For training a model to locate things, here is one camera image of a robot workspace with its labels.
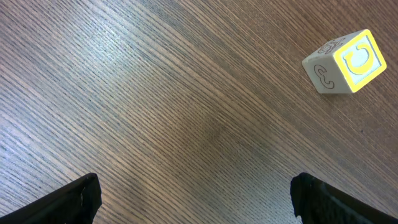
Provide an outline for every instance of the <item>letter c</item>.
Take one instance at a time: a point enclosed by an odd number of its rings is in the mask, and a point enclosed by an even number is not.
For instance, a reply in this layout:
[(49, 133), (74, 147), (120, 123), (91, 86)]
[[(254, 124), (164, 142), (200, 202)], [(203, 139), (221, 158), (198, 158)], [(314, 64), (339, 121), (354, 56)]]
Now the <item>letter c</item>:
[(347, 55), (344, 56), (344, 59), (346, 60), (347, 63), (347, 67), (355, 74), (355, 75), (362, 75), (365, 74), (366, 72), (368, 72), (372, 66), (373, 66), (373, 61), (374, 61), (374, 53), (373, 50), (371, 48), (371, 46), (369, 44), (358, 44), (358, 46), (356, 47), (358, 50), (361, 49), (365, 49), (368, 52), (368, 59), (366, 60), (366, 62), (359, 66), (359, 67), (354, 67), (351, 59), (354, 55), (354, 52), (350, 52)]

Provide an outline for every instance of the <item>black object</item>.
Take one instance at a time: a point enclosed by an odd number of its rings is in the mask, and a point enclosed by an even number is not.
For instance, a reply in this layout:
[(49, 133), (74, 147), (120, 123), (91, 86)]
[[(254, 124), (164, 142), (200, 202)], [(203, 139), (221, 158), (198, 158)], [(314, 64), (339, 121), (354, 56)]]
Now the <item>black object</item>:
[(290, 183), (294, 215), (303, 224), (398, 224), (398, 220), (327, 183), (301, 173)]
[(102, 204), (96, 174), (83, 177), (0, 218), (0, 224), (92, 224)]

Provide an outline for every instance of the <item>brown tabletop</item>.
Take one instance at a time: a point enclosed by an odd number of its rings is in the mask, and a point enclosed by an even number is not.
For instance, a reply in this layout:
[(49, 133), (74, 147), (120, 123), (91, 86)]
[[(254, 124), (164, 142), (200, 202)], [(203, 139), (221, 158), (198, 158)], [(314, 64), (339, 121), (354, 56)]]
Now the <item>brown tabletop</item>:
[[(296, 223), (300, 172), (398, 217), (398, 3), (0, 1), (0, 216), (95, 172), (95, 223)], [(301, 61), (369, 29), (387, 70)]]

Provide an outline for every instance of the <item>yellow block face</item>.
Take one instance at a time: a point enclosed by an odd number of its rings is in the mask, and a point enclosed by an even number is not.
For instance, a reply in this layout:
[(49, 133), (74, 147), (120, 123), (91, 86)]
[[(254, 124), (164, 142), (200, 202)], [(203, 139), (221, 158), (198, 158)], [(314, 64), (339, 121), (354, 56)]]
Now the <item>yellow block face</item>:
[(338, 49), (333, 57), (354, 93), (387, 67), (369, 30), (354, 37)]

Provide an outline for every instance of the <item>yellow border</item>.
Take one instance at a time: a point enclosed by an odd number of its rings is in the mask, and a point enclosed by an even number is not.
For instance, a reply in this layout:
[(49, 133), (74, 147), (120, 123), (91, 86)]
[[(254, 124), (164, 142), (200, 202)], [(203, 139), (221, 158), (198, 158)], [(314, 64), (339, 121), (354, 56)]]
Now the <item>yellow border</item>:
[[(374, 52), (376, 53), (377, 58), (380, 61), (381, 66), (379, 68), (377, 68), (375, 71), (373, 71), (370, 75), (368, 75), (366, 78), (364, 78), (363, 80), (361, 80), (358, 84), (355, 84), (353, 79), (351, 78), (351, 76), (349, 75), (349, 71), (346, 68), (346, 65), (343, 61), (343, 57), (341, 57), (341, 54), (347, 50), (348, 48), (350, 48), (351, 46), (353, 46), (355, 43), (357, 43), (360, 39), (362, 39), (364, 36), (367, 36), (369, 41), (371, 42), (371, 45), (374, 49)], [(368, 84), (373, 78), (375, 78), (376, 76), (380, 75), (380, 73), (382, 73), (386, 68), (386, 61), (384, 60), (384, 57), (381, 55), (381, 52), (379, 50), (379, 47), (376, 44), (376, 41), (374, 41), (374, 38), (372, 36), (372, 33), (370, 32), (370, 30), (366, 29), (363, 30), (359, 35), (357, 35), (356, 37), (354, 37), (352, 40), (350, 40), (347, 44), (345, 44), (344, 46), (342, 46), (340, 49), (338, 49), (335, 53), (333, 53), (333, 57), (335, 58), (337, 65), (339, 66), (341, 72), (344, 75), (344, 78), (347, 80), (348, 86), (351, 88), (351, 91), (353, 93), (355, 93), (356, 91), (358, 91), (359, 89), (361, 89), (363, 86), (365, 86), (366, 84)]]

